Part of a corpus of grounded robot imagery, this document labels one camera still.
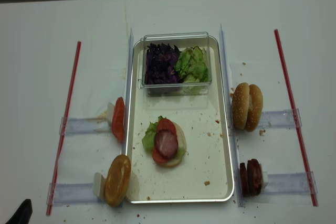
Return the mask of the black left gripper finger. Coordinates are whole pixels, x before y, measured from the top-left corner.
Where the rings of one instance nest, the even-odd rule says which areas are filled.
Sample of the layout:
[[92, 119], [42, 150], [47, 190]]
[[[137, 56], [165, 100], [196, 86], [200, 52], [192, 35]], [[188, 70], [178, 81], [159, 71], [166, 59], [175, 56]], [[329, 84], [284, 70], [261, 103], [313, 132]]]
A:
[[25, 199], [6, 224], [29, 224], [33, 213], [31, 199]]

